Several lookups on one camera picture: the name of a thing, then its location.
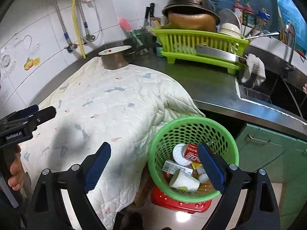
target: yellow pipe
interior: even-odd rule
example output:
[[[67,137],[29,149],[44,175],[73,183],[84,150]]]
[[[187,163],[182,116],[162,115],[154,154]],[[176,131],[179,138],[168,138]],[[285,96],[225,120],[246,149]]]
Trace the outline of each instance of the yellow pipe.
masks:
[[[75,31],[76,31],[76,35],[77,35],[80,51],[81,51],[81,54],[83,56],[83,59],[85,59],[86,55],[85,55],[85,51],[84,51],[84,48],[83,48],[83,44],[82,44],[82,40],[81,40],[81,36],[80,36],[80,32],[79,32],[79,27],[78,27],[76,15],[75,15],[75,4],[76,4],[76,0],[73,0],[73,4],[72,4],[72,17],[73,17],[73,22],[74,22],[74,26],[75,26]]]

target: white quilted cloth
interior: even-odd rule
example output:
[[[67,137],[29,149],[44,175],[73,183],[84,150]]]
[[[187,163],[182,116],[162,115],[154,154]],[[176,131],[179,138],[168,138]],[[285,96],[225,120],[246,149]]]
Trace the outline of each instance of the white quilted cloth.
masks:
[[[171,77],[134,65],[107,70],[99,57],[68,78],[40,109],[51,105],[56,117],[21,145],[32,188],[44,168],[67,170],[108,142],[111,158],[87,195],[107,229],[113,228],[116,213],[133,202],[157,130],[183,115],[203,115]],[[67,211],[80,229],[72,208]]]

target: sink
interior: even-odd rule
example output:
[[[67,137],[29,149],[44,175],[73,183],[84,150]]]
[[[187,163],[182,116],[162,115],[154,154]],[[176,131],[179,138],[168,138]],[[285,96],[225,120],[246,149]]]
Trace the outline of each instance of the sink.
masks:
[[[307,96],[302,91],[303,85],[307,82],[307,76],[295,69],[289,72],[288,79],[284,81],[281,78],[286,66],[284,60],[253,46],[247,48],[245,54],[248,53],[255,54],[263,61],[266,80],[260,86],[253,88],[256,77],[252,74],[248,82],[239,85],[241,98],[282,111],[300,120],[307,120]]]

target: dish rack tray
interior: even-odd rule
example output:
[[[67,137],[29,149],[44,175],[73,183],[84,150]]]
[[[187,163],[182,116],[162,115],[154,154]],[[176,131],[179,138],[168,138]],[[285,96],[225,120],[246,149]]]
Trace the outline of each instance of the dish rack tray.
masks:
[[[198,30],[156,28],[153,29],[152,32],[155,33],[159,39],[163,47],[161,54],[167,57],[168,63],[173,64],[176,59],[197,61],[226,67],[228,73],[231,75],[235,75],[236,71],[242,69],[243,65],[240,63],[233,64],[210,57],[197,56],[195,53],[195,45],[206,44],[207,47],[242,56],[244,50],[250,43],[249,40]]]

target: chrome faucet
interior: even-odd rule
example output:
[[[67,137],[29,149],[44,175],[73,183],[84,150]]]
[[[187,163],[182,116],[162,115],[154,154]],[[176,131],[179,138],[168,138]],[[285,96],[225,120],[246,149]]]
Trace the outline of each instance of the chrome faucet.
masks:
[[[287,63],[287,66],[284,68],[284,75],[283,75],[284,79],[287,79],[288,78],[288,73],[291,72],[291,71],[294,71],[294,69],[295,69],[295,67],[291,65],[292,58],[293,58],[293,53],[294,53],[294,47],[295,47],[295,28],[294,28],[294,24],[292,23],[292,21],[287,21],[286,33],[288,35],[289,34],[293,34],[293,40],[292,40],[292,44],[290,46],[291,47],[291,52],[290,52],[290,56],[289,56],[289,61]]]

